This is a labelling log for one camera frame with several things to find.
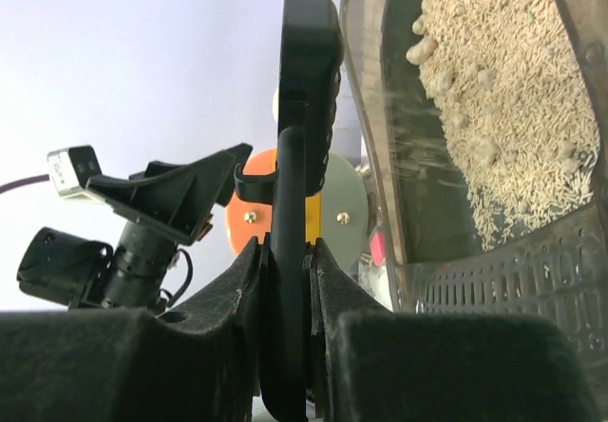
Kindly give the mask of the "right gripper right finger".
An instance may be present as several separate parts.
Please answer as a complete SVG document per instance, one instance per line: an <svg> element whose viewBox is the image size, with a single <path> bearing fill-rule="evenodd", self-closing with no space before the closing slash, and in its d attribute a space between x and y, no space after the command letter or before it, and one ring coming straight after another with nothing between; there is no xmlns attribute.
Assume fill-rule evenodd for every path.
<svg viewBox="0 0 608 422"><path fill-rule="evenodd" d="M326 421L600 421L551 322L394 313L319 241L310 269L313 401Z"/></svg>

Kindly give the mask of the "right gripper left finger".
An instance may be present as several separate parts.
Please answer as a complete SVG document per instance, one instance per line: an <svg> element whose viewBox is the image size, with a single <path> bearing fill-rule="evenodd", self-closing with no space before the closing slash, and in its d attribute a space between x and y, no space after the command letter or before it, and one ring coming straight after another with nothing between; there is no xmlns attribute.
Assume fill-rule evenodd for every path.
<svg viewBox="0 0 608 422"><path fill-rule="evenodd" d="M248 421L257 385L260 267L234 263L162 316L144 309L4 313L5 421Z"/></svg>

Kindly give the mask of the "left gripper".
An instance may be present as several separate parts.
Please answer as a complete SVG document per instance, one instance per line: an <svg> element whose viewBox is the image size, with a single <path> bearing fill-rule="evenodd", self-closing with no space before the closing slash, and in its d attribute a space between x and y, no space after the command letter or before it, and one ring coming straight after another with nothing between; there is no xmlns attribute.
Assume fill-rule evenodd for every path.
<svg viewBox="0 0 608 422"><path fill-rule="evenodd" d="M115 214L189 246L206 234L213 207L225 207L232 199L235 168L252 151L251 145L238 144L190 164L151 162L128 180L91 177L86 189Z"/></svg>

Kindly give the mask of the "black litter scoop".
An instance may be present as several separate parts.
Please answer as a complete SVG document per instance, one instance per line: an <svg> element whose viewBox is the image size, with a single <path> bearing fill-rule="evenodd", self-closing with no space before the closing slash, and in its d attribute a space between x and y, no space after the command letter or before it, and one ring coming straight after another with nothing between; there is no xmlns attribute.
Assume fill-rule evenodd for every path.
<svg viewBox="0 0 608 422"><path fill-rule="evenodd" d="M259 379L278 421L306 420L306 200L323 187L332 146L344 42L332 0L284 0L275 170L235 170L237 197L272 208L263 242Z"/></svg>

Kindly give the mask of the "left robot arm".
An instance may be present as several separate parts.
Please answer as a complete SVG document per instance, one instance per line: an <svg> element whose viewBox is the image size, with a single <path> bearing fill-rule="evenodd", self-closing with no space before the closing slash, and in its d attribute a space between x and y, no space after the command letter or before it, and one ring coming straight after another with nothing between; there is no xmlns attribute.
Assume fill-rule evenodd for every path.
<svg viewBox="0 0 608 422"><path fill-rule="evenodd" d="M116 246L49 227L32 239L17 270L20 290L77 308L143 307L161 313L189 287L162 289L167 270L212 228L212 209L235 192L234 170L253 148L237 144L189 164L153 161L128 179L103 174L92 146L47 155L49 178L63 198L85 196L125 220Z"/></svg>

